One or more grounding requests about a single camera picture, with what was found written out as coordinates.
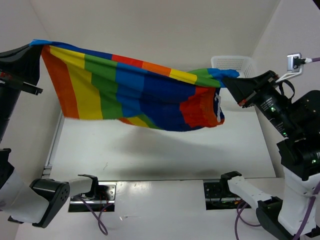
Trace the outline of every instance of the cable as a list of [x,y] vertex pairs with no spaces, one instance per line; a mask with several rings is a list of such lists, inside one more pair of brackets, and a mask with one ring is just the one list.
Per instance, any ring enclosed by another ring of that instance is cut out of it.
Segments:
[[104,223],[101,221],[100,218],[101,218],[102,213],[107,209],[107,207],[109,207],[113,203],[105,205],[104,208],[102,208],[102,210],[100,211],[99,216],[97,216],[96,213],[94,212],[94,210],[91,208],[91,206],[88,203],[86,203],[86,201],[82,197],[74,196],[74,198],[76,198],[76,199],[78,199],[78,200],[83,202],[83,204],[88,208],[88,210],[93,214],[95,219],[98,221],[98,226],[99,226],[100,231],[105,236],[108,236],[108,230],[107,230],[106,226],[104,225]]
[[[316,185],[315,189],[313,190],[313,195],[317,195],[318,193],[320,192],[320,181],[318,182],[318,184]],[[314,207],[314,204],[315,204],[315,201],[316,201],[316,197],[315,196],[312,196],[310,197],[310,202],[308,204],[308,207],[306,209],[306,212],[305,212],[305,215],[304,215],[304,218],[302,220],[302,223],[298,229],[298,231],[296,232],[296,234],[294,235],[293,239],[292,240],[298,240],[301,236],[301,233],[303,232],[303,230],[305,229],[305,226],[307,225],[307,222],[308,222],[308,219],[310,217],[310,214],[311,214],[311,211],[312,211],[312,208]],[[242,208],[239,210],[240,208],[240,205],[241,203],[237,206],[237,215],[236,215],[236,218],[235,218],[235,222],[234,222],[234,234],[235,234],[235,238],[236,240],[240,240],[239,239],[239,235],[238,235],[238,221],[239,219],[241,219],[245,224],[249,225],[249,226],[252,226],[252,227],[258,227],[258,225],[253,225],[251,223],[248,223],[246,221],[244,221],[242,218],[241,218],[241,213],[243,212],[243,210],[248,206],[248,203],[245,203]]]
[[[320,192],[320,181],[318,182],[318,184],[316,185],[315,189],[313,190],[313,195],[317,195],[319,192]],[[302,223],[301,223],[298,231],[296,232],[296,234],[294,235],[292,240],[298,240],[299,239],[302,231],[304,230],[305,226],[307,225],[308,218],[310,217],[310,214],[311,214],[312,208],[314,207],[315,201],[316,201],[316,197],[315,196],[310,197],[310,202],[309,202],[309,205],[308,205],[308,207],[306,209],[306,212],[305,212],[304,218],[302,220]]]
[[99,211],[101,211],[101,209],[102,209],[102,198],[101,198],[101,193],[99,194],[99,198],[100,198]]
[[238,221],[239,221],[239,218],[240,218],[240,215],[241,213],[244,211],[244,209],[248,206],[248,203],[245,203],[243,205],[243,207],[240,209],[240,211],[238,212],[238,214],[236,215],[236,218],[235,218],[235,222],[234,222],[234,234],[235,234],[235,238],[236,240],[240,240],[239,239],[239,235],[238,235]]
[[[238,206],[236,207],[236,212],[237,212],[238,215],[239,215],[240,206],[241,206],[243,203],[245,203],[245,201],[240,202],[240,203],[238,204]],[[250,227],[261,227],[261,224],[252,224],[252,223],[249,223],[249,222],[245,221],[240,215],[239,215],[239,218],[240,218],[240,220],[241,220],[243,223],[247,224],[247,225],[250,226]]]
[[312,62],[320,62],[320,57],[315,57],[315,58],[312,58]]

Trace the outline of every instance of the white wall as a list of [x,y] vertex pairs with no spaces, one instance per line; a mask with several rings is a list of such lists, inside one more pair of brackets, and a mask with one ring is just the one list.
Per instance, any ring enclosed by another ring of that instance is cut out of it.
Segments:
[[[48,35],[26,0],[1,1],[0,52],[28,44],[34,38]],[[59,115],[59,104],[46,72],[41,72],[38,86],[43,93],[34,96],[21,93],[0,148],[11,148],[9,161],[30,183],[41,176]],[[15,239],[18,225],[7,222],[0,212],[0,233],[6,240]]]
[[250,56],[279,0],[30,0],[53,40],[177,69]]
[[[303,57],[320,57],[320,10],[312,0],[281,0],[253,59],[260,74],[272,70],[281,76],[287,71],[287,54],[298,52]],[[310,90],[320,90],[319,69],[319,63],[311,63],[302,76],[291,80],[296,90],[293,101]],[[275,172],[282,176],[276,143],[283,138],[261,113],[258,117]]]

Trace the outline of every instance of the blue stripe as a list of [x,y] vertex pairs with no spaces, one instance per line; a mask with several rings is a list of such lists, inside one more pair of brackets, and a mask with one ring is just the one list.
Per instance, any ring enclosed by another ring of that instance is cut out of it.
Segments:
[[116,100],[122,104],[125,118],[141,114],[139,98],[144,89],[145,74],[148,71],[118,62],[115,82],[118,84]]
[[221,88],[225,88],[226,86],[222,82],[225,77],[228,78],[237,78],[239,77],[239,73],[236,70],[220,70],[218,68],[208,68],[208,73],[216,80],[220,82]]
[[[215,93],[214,93],[214,96],[213,96],[213,111],[214,111],[214,114],[216,117],[218,117],[218,109],[220,108],[220,105],[219,105],[219,99],[218,99],[218,96],[219,96],[219,93],[220,93],[220,88],[217,87],[215,89]],[[222,109],[220,108],[220,119],[224,119],[225,118],[225,115],[223,114],[222,112]]]
[[92,56],[95,56],[95,57],[98,57],[98,58],[112,60],[112,54],[110,54],[110,53],[88,50],[88,49],[76,47],[76,46],[73,46],[73,45],[70,45],[70,44],[67,44],[67,43],[63,43],[63,42],[59,42],[59,41],[46,41],[46,40],[35,39],[29,45],[30,46],[33,46],[33,45],[50,45],[50,46],[55,46],[57,48],[67,49],[67,50],[75,51],[75,52],[82,53],[82,54],[92,55]]
[[196,87],[167,76],[148,72],[140,97],[141,111],[159,128],[167,131],[190,131],[180,103],[187,101],[196,92]]

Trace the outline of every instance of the yellow stripe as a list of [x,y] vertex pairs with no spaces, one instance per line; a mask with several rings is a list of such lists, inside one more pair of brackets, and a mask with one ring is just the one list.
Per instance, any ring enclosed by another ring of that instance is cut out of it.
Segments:
[[128,117],[127,120],[133,125],[149,128],[149,126],[137,116]]
[[67,65],[74,65],[80,69],[85,69],[84,53],[71,51],[56,46],[50,46],[50,53],[64,61]]
[[169,77],[188,84],[195,84],[197,81],[197,75],[176,69],[171,69]]
[[91,72],[67,64],[80,119],[103,119],[99,90],[91,84]]
[[85,54],[55,46],[50,46],[50,53],[65,62],[68,68],[79,118],[103,119],[99,90],[91,84],[91,72],[85,70]]

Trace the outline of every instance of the green stripe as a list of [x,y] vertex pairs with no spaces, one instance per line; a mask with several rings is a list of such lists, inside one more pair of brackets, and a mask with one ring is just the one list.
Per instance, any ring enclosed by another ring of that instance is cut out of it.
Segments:
[[92,72],[91,84],[100,93],[102,118],[122,118],[122,105],[117,101],[117,62],[87,54],[84,55],[84,60],[84,68]]
[[189,71],[188,73],[197,75],[197,80],[195,85],[202,86],[202,87],[212,87],[212,88],[220,88],[220,82],[208,73],[207,68],[196,69]]
[[146,115],[144,115],[144,114],[137,115],[137,117],[138,117],[139,119],[141,119],[142,121],[144,121],[144,122],[148,125],[148,127],[151,128],[151,129],[162,129],[162,128],[160,128],[160,127],[157,127],[157,126],[156,126]]

